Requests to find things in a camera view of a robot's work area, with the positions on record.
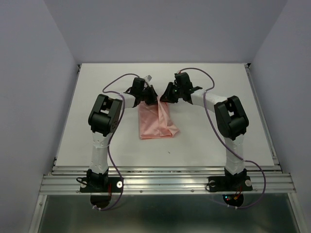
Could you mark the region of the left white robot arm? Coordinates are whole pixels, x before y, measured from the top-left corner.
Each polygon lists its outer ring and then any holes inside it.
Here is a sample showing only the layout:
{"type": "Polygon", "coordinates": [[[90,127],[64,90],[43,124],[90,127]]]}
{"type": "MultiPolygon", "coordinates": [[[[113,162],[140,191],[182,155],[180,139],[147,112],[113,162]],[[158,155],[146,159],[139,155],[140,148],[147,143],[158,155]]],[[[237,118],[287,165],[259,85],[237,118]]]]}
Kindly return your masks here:
{"type": "Polygon", "coordinates": [[[93,146],[90,166],[85,178],[78,178],[80,191],[86,193],[101,193],[110,191],[116,186],[116,191],[122,188],[121,178],[108,177],[108,147],[113,133],[116,131],[122,112],[126,108],[135,108],[141,102],[147,105],[157,104],[157,94],[150,84],[150,75],[135,77],[132,86],[124,93],[113,91],[119,99],[99,94],[88,117],[88,124],[92,131],[93,146]]]}

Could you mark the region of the pink satin napkin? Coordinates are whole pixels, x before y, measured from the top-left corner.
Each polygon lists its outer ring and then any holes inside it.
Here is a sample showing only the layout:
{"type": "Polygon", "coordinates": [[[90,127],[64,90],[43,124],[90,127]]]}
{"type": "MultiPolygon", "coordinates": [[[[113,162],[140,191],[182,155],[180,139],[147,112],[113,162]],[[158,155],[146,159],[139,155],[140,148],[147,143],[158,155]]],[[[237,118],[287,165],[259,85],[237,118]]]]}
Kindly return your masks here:
{"type": "Polygon", "coordinates": [[[173,138],[179,129],[170,117],[169,106],[157,97],[155,105],[142,102],[138,105],[140,139],[173,138]]]}

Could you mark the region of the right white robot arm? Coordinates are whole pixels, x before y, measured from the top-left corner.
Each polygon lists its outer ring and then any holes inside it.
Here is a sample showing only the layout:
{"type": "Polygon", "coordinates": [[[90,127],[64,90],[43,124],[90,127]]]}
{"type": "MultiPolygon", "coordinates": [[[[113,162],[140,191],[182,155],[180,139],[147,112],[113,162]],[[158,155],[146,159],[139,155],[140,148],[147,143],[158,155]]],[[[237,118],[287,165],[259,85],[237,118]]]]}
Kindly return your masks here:
{"type": "Polygon", "coordinates": [[[160,100],[177,103],[179,99],[201,106],[206,113],[215,114],[212,125],[217,138],[226,150],[226,164],[223,176],[210,176],[206,186],[209,192],[235,191],[246,186],[247,170],[243,159],[243,139],[249,120],[237,96],[222,97],[192,85],[186,72],[178,72],[170,82],[160,100]]]}

